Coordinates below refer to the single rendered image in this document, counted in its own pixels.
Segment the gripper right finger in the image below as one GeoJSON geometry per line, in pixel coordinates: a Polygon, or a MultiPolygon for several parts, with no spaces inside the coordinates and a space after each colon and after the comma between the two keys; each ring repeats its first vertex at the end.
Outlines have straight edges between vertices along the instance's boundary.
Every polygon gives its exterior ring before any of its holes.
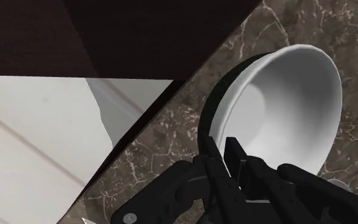
{"type": "Polygon", "coordinates": [[[295,165],[272,169],[228,137],[224,161],[246,200],[268,199],[282,224],[358,224],[358,195],[295,165]]]}

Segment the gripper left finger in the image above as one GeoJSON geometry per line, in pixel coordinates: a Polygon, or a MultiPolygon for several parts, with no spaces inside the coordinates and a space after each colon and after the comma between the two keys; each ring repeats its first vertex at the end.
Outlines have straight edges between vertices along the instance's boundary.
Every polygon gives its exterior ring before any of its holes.
{"type": "Polygon", "coordinates": [[[174,224],[202,199],[209,209],[219,208],[221,224],[241,224],[241,206],[246,205],[239,177],[247,154],[234,137],[226,140],[220,154],[213,138],[200,134],[201,153],[192,162],[180,160],[117,209],[111,224],[174,224]]]}

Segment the white bowl with black outside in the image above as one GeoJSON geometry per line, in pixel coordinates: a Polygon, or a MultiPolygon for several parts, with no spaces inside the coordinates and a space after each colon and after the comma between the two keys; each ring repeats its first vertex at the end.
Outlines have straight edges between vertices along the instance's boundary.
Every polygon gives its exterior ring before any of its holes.
{"type": "Polygon", "coordinates": [[[271,168],[293,164],[317,174],[338,131],[342,87],[332,58],[296,44],[255,55],[228,71],[202,109],[198,135],[220,153],[227,137],[271,168]]]}

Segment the dark brown wooden cabinet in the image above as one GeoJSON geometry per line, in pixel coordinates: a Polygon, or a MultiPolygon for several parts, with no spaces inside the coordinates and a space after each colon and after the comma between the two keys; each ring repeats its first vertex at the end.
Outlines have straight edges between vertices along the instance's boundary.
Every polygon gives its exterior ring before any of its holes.
{"type": "Polygon", "coordinates": [[[261,0],[0,0],[0,75],[187,80],[261,0]]]}

